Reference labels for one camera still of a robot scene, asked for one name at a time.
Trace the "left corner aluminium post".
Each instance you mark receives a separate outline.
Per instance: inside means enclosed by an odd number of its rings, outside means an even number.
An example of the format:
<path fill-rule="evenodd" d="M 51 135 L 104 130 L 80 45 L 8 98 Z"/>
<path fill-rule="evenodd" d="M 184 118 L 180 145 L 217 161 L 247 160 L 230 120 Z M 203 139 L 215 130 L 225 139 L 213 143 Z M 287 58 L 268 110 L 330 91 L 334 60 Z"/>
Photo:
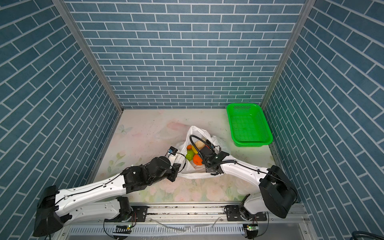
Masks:
<path fill-rule="evenodd" d="M 75 38 L 80 49 L 82 50 L 85 57 L 87 58 L 92 69 L 94 70 L 97 77 L 99 78 L 101 84 L 104 86 L 105 90 L 107 91 L 107 93 L 108 93 L 109 97 L 111 98 L 112 102 L 114 103 L 116 109 L 121 114 L 123 112 L 124 108 L 122 107 L 122 105 L 121 105 L 120 101 L 118 100 L 116 94 L 114 93 L 111 85 L 109 84 L 103 70 L 101 69 L 99 63 L 97 62 L 94 54 L 92 53 L 88 43 L 85 40 L 83 34 L 81 33 L 81 30 L 79 29 L 75 19 L 71 15 L 65 1 L 52 0 L 52 2 L 55 5 L 56 9 L 58 10 L 60 16 L 63 18 L 64 22 L 66 23 L 66 25 L 69 28 L 70 32 L 72 33 L 73 37 Z"/>

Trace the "right corner aluminium post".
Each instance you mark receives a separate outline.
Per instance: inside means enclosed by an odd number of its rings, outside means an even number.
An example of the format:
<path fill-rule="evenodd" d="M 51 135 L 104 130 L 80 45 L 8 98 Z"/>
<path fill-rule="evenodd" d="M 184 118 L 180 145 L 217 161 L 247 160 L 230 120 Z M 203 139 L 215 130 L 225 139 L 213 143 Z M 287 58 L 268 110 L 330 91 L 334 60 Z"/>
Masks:
<path fill-rule="evenodd" d="M 272 76 L 270 84 L 267 87 L 266 93 L 262 99 L 260 106 L 263 110 L 265 110 L 267 107 L 267 104 L 271 98 L 271 95 L 272 95 L 272 93 L 273 93 L 273 91 L 274 91 L 274 89 L 275 89 L 275 87 L 279 81 L 279 78 L 282 74 L 282 71 L 283 71 L 283 69 L 284 69 L 284 67 L 288 61 L 288 58 L 289 58 L 289 56 L 290 56 L 290 54 L 291 54 L 291 52 L 295 46 L 295 43 L 297 42 L 297 40 L 299 38 L 299 35 L 300 35 L 300 33 L 304 27 L 306 20 L 309 17 L 309 14 L 310 14 L 315 2 L 316 2 L 315 0 L 305 1 L 305 4 L 304 4 L 304 6 L 303 6 L 303 8 L 299 14 L 298 21 L 292 30 L 291 36 L 287 41 L 287 45 L 285 46 L 285 49 L 281 55 L 279 63 L 278 63 L 276 70 L 274 72 L 274 75 Z"/>

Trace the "green plastic basket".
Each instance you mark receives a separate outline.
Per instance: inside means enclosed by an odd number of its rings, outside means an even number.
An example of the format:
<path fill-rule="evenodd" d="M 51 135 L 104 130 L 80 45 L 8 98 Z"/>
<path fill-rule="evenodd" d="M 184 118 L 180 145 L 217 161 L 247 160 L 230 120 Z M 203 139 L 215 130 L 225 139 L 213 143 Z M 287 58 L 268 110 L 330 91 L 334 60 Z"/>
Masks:
<path fill-rule="evenodd" d="M 273 142 L 272 132 L 259 105 L 231 103 L 226 110 L 235 146 L 262 147 Z"/>

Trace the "orange fruit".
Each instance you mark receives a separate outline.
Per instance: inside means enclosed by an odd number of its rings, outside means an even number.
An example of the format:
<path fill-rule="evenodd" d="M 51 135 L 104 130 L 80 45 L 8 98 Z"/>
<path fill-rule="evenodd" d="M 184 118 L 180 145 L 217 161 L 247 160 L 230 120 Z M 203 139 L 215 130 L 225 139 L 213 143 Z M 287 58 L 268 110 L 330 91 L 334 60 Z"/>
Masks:
<path fill-rule="evenodd" d="M 203 160 L 202 160 L 202 158 L 198 154 L 196 154 L 196 155 L 193 156 L 193 163 L 195 165 L 197 165 L 197 166 L 202 166 L 203 165 Z"/>

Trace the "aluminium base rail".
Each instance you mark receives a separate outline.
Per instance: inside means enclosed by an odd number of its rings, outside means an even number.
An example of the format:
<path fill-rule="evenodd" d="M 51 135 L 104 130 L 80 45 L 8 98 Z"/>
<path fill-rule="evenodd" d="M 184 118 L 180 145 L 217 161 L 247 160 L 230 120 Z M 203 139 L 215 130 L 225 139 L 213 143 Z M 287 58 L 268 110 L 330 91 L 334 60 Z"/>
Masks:
<path fill-rule="evenodd" d="M 315 240 L 302 204 L 282 219 L 271 212 L 247 217 L 237 202 L 134 203 L 136 221 L 102 219 L 77 222 L 53 234 L 53 240 Z"/>

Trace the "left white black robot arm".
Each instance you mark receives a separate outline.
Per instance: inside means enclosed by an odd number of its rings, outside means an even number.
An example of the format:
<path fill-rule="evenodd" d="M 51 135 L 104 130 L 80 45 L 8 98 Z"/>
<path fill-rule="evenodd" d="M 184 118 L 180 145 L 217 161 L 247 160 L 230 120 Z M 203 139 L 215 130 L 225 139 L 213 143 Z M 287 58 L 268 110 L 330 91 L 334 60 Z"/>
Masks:
<path fill-rule="evenodd" d="M 126 195 L 163 179 L 174 182 L 180 167 L 161 156 L 93 184 L 62 190 L 55 185 L 47 187 L 37 205 L 33 236 L 49 236 L 66 225 L 88 220 L 135 222 Z"/>

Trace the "green pear fruit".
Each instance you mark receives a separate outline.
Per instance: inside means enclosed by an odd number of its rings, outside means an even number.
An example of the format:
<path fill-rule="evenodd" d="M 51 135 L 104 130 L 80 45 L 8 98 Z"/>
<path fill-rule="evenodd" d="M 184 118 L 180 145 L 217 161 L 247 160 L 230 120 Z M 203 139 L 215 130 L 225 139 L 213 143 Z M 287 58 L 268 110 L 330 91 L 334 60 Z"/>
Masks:
<path fill-rule="evenodd" d="M 186 159 L 192 161 L 195 156 L 195 153 L 192 149 L 187 149 Z"/>

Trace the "yellow lemon fruit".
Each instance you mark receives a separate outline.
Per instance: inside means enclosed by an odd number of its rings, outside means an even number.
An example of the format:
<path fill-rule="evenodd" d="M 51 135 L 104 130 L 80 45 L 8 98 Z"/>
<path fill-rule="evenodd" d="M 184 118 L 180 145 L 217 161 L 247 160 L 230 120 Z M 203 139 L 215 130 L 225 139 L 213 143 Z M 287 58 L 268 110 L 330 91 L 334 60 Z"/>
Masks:
<path fill-rule="evenodd" d="M 191 146 L 191 149 L 195 155 L 197 155 L 199 153 L 198 150 L 194 146 Z"/>

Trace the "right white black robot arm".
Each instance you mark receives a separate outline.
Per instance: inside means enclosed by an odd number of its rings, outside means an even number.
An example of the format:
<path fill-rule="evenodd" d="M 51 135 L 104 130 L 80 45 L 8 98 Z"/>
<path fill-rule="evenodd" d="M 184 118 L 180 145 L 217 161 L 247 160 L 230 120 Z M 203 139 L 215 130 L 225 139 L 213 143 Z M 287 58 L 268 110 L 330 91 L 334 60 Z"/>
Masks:
<path fill-rule="evenodd" d="M 198 150 L 198 155 L 207 173 L 232 175 L 259 188 L 260 196 L 247 194 L 239 206 L 244 219 L 265 211 L 284 219 L 297 200 L 296 188 L 282 169 L 275 165 L 270 168 L 253 166 L 224 151 L 216 153 L 208 146 Z"/>

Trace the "corner aluminium post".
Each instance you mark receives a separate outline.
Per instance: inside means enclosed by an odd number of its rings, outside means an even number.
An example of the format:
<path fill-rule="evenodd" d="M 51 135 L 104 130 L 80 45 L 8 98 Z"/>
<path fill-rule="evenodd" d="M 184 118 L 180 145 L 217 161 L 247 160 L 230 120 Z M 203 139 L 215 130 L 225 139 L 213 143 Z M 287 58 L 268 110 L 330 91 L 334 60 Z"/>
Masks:
<path fill-rule="evenodd" d="M 271 95 L 272 95 L 272 93 L 273 93 L 273 91 L 274 91 L 274 89 L 275 89 L 275 87 L 279 81 L 279 78 L 282 74 L 282 71 L 283 71 L 283 69 L 284 69 L 284 67 L 288 61 L 288 58 L 289 58 L 289 56 L 290 56 L 290 54 L 291 54 L 291 52 L 295 46 L 295 43 L 297 42 L 297 40 L 299 38 L 299 35 L 300 35 L 300 33 L 304 27 L 306 20 L 309 17 L 309 14 L 310 14 L 315 2 L 316 2 L 315 0 L 305 1 L 305 4 L 304 4 L 304 6 L 303 6 L 303 8 L 299 14 L 298 21 L 292 30 L 291 36 L 287 41 L 287 45 L 285 46 L 285 49 L 281 55 L 279 63 L 278 63 L 276 70 L 274 72 L 274 75 L 272 76 L 270 84 L 267 87 L 266 93 L 262 99 L 260 106 L 263 110 L 265 110 L 267 107 L 267 104 L 271 98 Z"/>
<path fill-rule="evenodd" d="M 114 93 L 111 85 L 109 84 L 103 70 L 101 69 L 99 63 L 97 62 L 94 54 L 92 53 L 88 43 L 85 40 L 83 34 L 81 33 L 81 30 L 79 29 L 75 19 L 71 15 L 65 1 L 52 0 L 52 2 L 55 5 L 56 9 L 58 10 L 60 16 L 63 18 L 64 22 L 66 23 L 66 25 L 69 28 L 70 32 L 72 33 L 73 37 L 75 38 L 80 49 L 82 50 L 85 57 L 87 58 L 92 69 L 94 70 L 97 77 L 99 78 L 101 84 L 104 86 L 105 90 L 107 91 L 107 93 L 108 93 L 109 97 L 111 98 L 112 102 L 114 103 L 116 109 L 121 114 L 123 112 L 124 108 L 122 107 L 122 105 L 121 105 L 120 101 L 118 100 L 116 94 Z"/>

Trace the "beige potato-like fruit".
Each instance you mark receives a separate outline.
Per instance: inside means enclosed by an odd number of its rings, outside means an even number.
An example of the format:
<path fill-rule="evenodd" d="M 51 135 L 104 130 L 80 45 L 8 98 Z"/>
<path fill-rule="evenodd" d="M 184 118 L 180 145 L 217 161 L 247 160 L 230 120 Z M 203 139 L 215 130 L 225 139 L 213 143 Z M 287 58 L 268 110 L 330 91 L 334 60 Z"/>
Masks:
<path fill-rule="evenodd" d="M 204 148 L 206 146 L 206 144 L 203 143 L 202 141 L 196 141 L 195 145 L 196 145 L 198 150 L 201 150 L 202 148 Z"/>

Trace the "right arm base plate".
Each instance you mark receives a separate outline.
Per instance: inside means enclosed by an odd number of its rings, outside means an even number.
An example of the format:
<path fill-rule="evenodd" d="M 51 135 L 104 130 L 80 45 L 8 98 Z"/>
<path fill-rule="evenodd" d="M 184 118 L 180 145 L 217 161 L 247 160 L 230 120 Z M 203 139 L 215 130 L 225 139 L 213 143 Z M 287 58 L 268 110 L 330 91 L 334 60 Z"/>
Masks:
<path fill-rule="evenodd" d="M 244 207 L 240 205 L 226 205 L 224 212 L 227 216 L 228 222 L 239 222 L 239 221 L 266 221 L 267 215 L 265 212 L 256 214 L 249 213 Z"/>

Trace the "white plastic bag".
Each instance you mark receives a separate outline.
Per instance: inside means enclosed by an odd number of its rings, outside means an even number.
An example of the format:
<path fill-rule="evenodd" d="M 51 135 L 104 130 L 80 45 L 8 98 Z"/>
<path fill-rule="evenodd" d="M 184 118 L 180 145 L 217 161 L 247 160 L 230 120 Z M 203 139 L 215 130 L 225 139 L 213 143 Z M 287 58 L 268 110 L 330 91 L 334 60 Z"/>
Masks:
<path fill-rule="evenodd" d="M 224 139 L 221 139 L 216 136 L 211 136 L 208 131 L 200 129 L 196 126 L 191 126 L 187 131 L 186 139 L 183 142 L 179 142 L 176 144 L 176 149 L 178 150 L 178 153 L 187 156 L 187 146 L 192 146 L 190 141 L 191 135 L 198 137 L 192 137 L 192 141 L 196 145 L 196 147 L 198 147 L 201 153 L 203 152 L 203 142 L 211 144 L 216 154 L 218 154 L 220 150 L 229 154 L 231 153 L 229 145 Z M 181 173 L 178 174 L 178 176 L 185 179 L 208 179 L 215 178 L 219 175 L 216 173 L 207 173 L 205 165 L 197 166 L 194 163 L 191 163 L 189 160 L 186 160 L 185 157 L 179 154 L 176 154 L 175 162 L 181 164 L 181 168 L 183 168 L 183 170 L 181 171 Z"/>

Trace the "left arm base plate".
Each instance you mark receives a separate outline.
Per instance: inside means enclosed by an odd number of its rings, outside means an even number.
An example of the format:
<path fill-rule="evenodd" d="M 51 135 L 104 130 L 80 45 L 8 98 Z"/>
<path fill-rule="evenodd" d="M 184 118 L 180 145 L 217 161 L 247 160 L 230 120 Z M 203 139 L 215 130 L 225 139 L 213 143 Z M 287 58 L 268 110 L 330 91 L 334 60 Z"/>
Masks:
<path fill-rule="evenodd" d="M 113 222 L 132 222 L 141 223 L 146 221 L 148 206 L 132 206 L 128 208 L 122 208 L 119 210 L 119 214 L 112 219 Z"/>

